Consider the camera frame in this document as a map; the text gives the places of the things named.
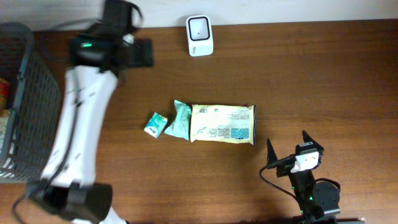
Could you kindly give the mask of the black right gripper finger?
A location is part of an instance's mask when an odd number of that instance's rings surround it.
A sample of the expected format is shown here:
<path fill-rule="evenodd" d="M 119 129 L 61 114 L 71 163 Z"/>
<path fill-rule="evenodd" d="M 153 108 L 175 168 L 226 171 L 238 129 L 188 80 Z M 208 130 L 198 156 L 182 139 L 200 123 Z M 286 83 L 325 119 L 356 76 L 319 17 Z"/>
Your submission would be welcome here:
<path fill-rule="evenodd" d="M 273 148 L 273 145 L 271 143 L 271 140 L 267 138 L 267 167 L 272 167 L 276 162 L 278 161 L 278 158 L 276 156 L 275 150 Z"/>
<path fill-rule="evenodd" d="M 317 143 L 305 130 L 302 131 L 304 143 L 311 142 L 317 151 L 323 151 L 323 147 Z"/>

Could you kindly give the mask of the yellow wet wipes pack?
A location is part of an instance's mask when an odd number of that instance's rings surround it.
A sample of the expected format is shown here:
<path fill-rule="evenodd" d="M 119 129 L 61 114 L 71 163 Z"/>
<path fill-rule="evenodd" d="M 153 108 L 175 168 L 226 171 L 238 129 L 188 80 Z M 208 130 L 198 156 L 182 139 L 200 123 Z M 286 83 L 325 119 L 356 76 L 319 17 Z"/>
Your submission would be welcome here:
<path fill-rule="evenodd" d="M 190 140 L 256 144 L 256 105 L 193 105 Z"/>

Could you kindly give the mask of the small teal tissue packet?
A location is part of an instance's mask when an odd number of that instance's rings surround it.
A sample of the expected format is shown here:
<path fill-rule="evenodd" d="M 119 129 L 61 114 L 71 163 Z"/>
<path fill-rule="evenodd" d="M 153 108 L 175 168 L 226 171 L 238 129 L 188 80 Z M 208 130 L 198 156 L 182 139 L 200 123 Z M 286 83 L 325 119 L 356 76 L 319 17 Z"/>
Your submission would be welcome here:
<path fill-rule="evenodd" d="M 151 119 L 148 121 L 147 125 L 144 128 L 144 131 L 151 135 L 154 138 L 158 138 L 159 135 L 162 133 L 164 128 L 166 127 L 166 124 L 168 122 L 168 119 L 158 113 L 154 113 L 154 115 L 151 117 Z"/>

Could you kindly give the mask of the teal green snack pouch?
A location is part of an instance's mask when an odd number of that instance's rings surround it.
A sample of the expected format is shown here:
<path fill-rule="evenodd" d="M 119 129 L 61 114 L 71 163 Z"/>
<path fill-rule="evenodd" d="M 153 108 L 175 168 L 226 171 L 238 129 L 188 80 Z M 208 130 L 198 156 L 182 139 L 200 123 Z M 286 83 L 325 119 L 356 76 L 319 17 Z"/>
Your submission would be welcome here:
<path fill-rule="evenodd" d="M 192 109 L 181 101 L 174 101 L 176 117 L 172 124 L 166 128 L 165 134 L 174 136 L 176 138 L 183 138 L 189 140 L 190 119 L 192 116 Z"/>

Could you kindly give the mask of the orange red spaghetti packet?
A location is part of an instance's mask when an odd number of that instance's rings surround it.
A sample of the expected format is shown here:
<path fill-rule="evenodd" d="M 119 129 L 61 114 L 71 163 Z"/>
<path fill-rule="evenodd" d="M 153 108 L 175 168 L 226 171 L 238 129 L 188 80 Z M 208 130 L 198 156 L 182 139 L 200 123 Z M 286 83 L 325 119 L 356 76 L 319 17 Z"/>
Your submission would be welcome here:
<path fill-rule="evenodd" d="M 1 110 L 6 109 L 7 101 L 10 96 L 10 92 L 11 92 L 10 83 L 5 79 L 0 78 L 0 107 L 1 107 Z"/>

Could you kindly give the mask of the white tube with gold cap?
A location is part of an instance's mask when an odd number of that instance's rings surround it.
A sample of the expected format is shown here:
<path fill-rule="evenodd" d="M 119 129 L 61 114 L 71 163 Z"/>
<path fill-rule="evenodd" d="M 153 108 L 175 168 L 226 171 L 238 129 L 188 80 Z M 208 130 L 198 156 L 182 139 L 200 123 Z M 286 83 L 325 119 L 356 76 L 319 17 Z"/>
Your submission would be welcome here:
<path fill-rule="evenodd" d="M 1 121 L 0 121 L 1 122 L 1 129 L 0 129 L 0 131 L 1 131 L 1 136 L 0 136 L 1 152 L 2 152 L 2 147 L 3 147 L 3 144 L 4 144 L 4 140 L 5 140 L 7 122 L 8 122 L 9 118 L 10 118 L 10 111 L 9 110 L 2 110 L 1 111 Z M 15 138 L 15 132 L 14 132 L 11 140 L 14 140 L 14 138 Z M 14 153 L 14 146 L 15 146 L 15 144 L 11 143 L 11 148 L 10 148 L 10 150 L 8 150 L 10 154 Z"/>

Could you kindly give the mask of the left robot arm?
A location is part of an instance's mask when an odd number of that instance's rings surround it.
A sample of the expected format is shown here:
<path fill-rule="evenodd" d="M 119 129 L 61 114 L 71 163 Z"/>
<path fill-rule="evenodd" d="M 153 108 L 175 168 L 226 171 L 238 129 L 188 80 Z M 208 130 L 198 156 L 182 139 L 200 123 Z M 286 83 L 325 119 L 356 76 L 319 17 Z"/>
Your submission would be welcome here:
<path fill-rule="evenodd" d="M 102 18 L 73 38 L 65 96 L 52 152 L 40 179 L 24 197 L 72 223 L 122 223 L 112 207 L 113 188 L 96 181 L 96 153 L 108 103 L 119 75 L 154 64 L 150 39 L 135 39 L 129 1 L 106 1 Z"/>

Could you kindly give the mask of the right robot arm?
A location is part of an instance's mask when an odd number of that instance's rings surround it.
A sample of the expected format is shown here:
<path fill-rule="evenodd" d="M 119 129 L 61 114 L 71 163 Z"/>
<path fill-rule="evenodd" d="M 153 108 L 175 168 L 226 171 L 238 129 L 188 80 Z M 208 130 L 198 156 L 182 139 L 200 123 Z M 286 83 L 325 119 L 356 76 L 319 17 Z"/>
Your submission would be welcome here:
<path fill-rule="evenodd" d="M 293 217 L 293 223 L 365 223 L 364 219 L 337 219 L 341 212 L 341 185 L 331 179 L 313 176 L 312 170 L 322 163 L 324 147 L 317 143 L 306 131 L 302 131 L 303 143 L 296 145 L 295 152 L 278 159 L 271 143 L 267 140 L 267 164 L 260 169 L 260 178 L 270 186 L 291 196 L 300 208 L 301 215 Z M 275 169 L 277 177 L 287 176 L 293 193 L 273 184 L 264 178 L 266 169 Z"/>

